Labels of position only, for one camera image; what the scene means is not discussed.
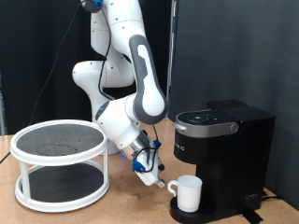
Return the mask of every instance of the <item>coffee maker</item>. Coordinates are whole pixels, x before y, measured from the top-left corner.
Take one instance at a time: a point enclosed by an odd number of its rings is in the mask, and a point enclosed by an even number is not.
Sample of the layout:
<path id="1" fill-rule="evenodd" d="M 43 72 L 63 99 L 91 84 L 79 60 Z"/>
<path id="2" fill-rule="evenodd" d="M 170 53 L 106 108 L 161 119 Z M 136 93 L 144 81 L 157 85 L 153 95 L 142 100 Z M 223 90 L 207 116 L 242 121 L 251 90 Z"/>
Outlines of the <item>coffee maker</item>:
<path id="1" fill-rule="evenodd" d="M 275 116 L 234 100 L 178 114 L 175 156 L 196 165 L 203 186 L 196 212 L 179 210 L 175 197 L 171 216 L 181 223 L 207 223 L 259 209 L 274 124 Z"/>

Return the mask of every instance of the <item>black mesh surface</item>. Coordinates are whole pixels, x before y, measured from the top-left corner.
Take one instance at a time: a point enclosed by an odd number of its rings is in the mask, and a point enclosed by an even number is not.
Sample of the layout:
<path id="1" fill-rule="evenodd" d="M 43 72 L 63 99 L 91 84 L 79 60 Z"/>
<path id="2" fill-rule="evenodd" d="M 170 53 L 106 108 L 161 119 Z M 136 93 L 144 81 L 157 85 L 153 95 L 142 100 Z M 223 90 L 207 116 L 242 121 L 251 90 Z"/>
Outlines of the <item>black mesh surface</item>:
<path id="1" fill-rule="evenodd" d="M 64 203 L 84 198 L 104 183 L 102 172 L 79 163 L 43 167 L 29 174 L 31 198 L 44 203 Z"/>
<path id="2" fill-rule="evenodd" d="M 45 126 L 23 135 L 17 147 L 38 156 L 67 156 L 87 151 L 103 142 L 94 128 L 79 124 Z"/>

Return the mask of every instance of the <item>white mug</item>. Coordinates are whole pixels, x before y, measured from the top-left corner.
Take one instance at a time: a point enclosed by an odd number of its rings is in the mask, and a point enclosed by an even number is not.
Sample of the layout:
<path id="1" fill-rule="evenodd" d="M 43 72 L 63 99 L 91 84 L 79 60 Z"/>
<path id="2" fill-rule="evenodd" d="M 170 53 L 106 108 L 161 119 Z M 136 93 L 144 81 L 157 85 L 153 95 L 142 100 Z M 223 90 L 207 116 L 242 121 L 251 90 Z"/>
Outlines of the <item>white mug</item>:
<path id="1" fill-rule="evenodd" d="M 171 188 L 172 185 L 178 186 L 178 208 L 184 212 L 195 212 L 198 210 L 203 182 L 194 175 L 182 175 L 177 180 L 168 183 L 168 190 L 176 195 Z"/>

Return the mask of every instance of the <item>black cable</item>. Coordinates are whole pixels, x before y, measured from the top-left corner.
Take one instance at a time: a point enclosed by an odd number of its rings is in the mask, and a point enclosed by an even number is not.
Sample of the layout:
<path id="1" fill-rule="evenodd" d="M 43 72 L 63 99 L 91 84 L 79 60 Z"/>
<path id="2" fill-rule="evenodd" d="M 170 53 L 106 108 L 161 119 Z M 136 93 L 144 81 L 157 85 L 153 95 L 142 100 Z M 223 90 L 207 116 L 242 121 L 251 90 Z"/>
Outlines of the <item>black cable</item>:
<path id="1" fill-rule="evenodd" d="M 140 151 L 137 152 L 136 159 L 139 156 L 139 154 L 141 152 L 143 152 L 144 150 L 146 150 L 146 149 L 155 149 L 155 150 L 158 150 L 159 148 L 158 147 L 145 147 L 145 148 L 142 148 Z"/>
<path id="2" fill-rule="evenodd" d="M 157 134 L 157 130 L 156 130 L 156 127 L 155 127 L 155 125 L 153 124 L 152 125 L 152 127 L 153 127 L 153 130 L 155 131 L 155 133 L 156 133 L 156 138 L 157 138 L 157 140 L 159 140 L 159 138 L 158 138 L 158 134 Z"/>
<path id="3" fill-rule="evenodd" d="M 0 164 L 2 163 L 2 161 L 4 161 L 8 156 L 10 155 L 10 152 L 8 152 L 8 154 L 0 161 Z"/>
<path id="4" fill-rule="evenodd" d="M 105 18 L 105 21 L 106 21 L 106 24 L 107 24 L 107 27 L 108 27 L 108 30 L 109 30 L 109 45 L 108 45 L 108 49 L 107 49 L 107 52 L 106 52 L 106 55 L 105 55 L 105 60 L 104 62 L 102 63 L 102 69 L 101 69 L 101 75 L 100 75 L 100 79 L 99 79 L 99 86 L 98 86 L 98 89 L 99 91 L 101 92 L 102 95 L 106 96 L 106 98 L 108 98 L 109 100 L 113 100 L 111 99 L 110 97 L 108 97 L 106 94 L 104 94 L 102 91 L 101 91 L 101 80 L 102 80 L 102 75 L 103 75 L 103 70 L 104 70 L 104 65 L 106 63 L 106 60 L 107 60 L 107 55 L 109 54 L 109 51 L 110 51 L 110 47 L 111 47 L 111 29 L 110 29 L 110 26 L 109 26 L 109 22 L 108 22 L 108 19 L 107 19 L 107 16 L 104 12 L 104 10 L 102 9 L 102 13 L 103 13 L 103 16 Z"/>
<path id="5" fill-rule="evenodd" d="M 74 22 L 74 19 L 75 19 L 76 15 L 77 15 L 77 11 L 78 11 L 79 6 L 80 6 L 82 3 L 84 3 L 84 2 L 86 2 L 86 1 L 82 1 L 82 2 L 80 2 L 80 3 L 77 5 L 77 8 L 76 8 L 76 11 L 75 11 L 75 13 L 74 13 L 73 19 L 72 19 L 70 25 L 68 26 L 68 28 L 67 28 L 67 30 L 66 30 L 66 32 L 65 32 L 65 35 L 64 35 L 62 41 L 60 42 L 58 48 L 57 48 L 56 56 L 55 56 L 55 60 L 54 60 L 54 64 L 53 64 L 53 66 L 52 66 L 52 68 L 51 68 L 51 70 L 50 70 L 50 73 L 49 73 L 49 76 L 48 76 L 47 81 L 45 82 L 43 88 L 41 89 L 41 91 L 39 92 L 39 94 L 38 94 L 38 96 L 37 96 L 36 103 L 35 103 L 35 107 L 34 107 L 34 109 L 33 109 L 33 111 L 32 111 L 31 118 L 30 118 L 30 121 L 29 121 L 28 126 L 30 126 L 30 125 L 32 124 L 32 121 L 33 121 L 33 118 L 34 118 L 34 114 L 35 114 L 35 112 L 36 112 L 36 106 L 37 106 L 37 103 L 38 103 L 38 101 L 39 101 L 39 98 L 40 98 L 41 94 L 43 93 L 43 91 L 45 90 L 46 86 L 48 85 L 48 82 L 49 82 L 49 80 L 50 80 L 50 78 L 51 78 L 51 76 L 52 76 L 52 74 L 53 74 L 54 68 L 55 68 L 56 63 L 57 63 L 57 58 L 58 58 L 58 52 L 59 52 L 59 49 L 60 49 L 61 45 L 63 44 L 63 42 L 64 42 L 64 40 L 65 40 L 65 37 L 67 36 L 67 34 L 68 34 L 68 32 L 69 32 L 71 26 L 73 25 L 73 22 Z"/>
<path id="6" fill-rule="evenodd" d="M 153 153 L 152 163 L 151 163 L 151 168 L 150 168 L 150 170 L 148 170 L 148 171 L 142 171 L 142 173 L 149 173 L 150 171 L 152 171 L 152 169 L 153 169 L 153 164 L 155 163 L 156 152 L 157 152 L 157 150 L 155 150 L 154 153 Z"/>

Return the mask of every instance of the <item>round shelf stand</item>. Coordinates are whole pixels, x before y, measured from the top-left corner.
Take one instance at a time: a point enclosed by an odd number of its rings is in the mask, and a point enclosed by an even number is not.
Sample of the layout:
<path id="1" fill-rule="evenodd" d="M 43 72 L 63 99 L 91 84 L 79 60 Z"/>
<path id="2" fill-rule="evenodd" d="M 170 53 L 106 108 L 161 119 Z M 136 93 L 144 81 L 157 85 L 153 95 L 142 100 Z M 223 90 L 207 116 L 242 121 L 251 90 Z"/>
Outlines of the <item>round shelf stand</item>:
<path id="1" fill-rule="evenodd" d="M 48 213 L 96 202 L 109 188 L 108 143 L 96 124 L 82 120 L 47 121 L 19 131 L 10 148 L 21 167 L 17 200 Z M 101 153 L 104 167 L 91 161 Z M 28 163 L 34 166 L 28 169 Z"/>

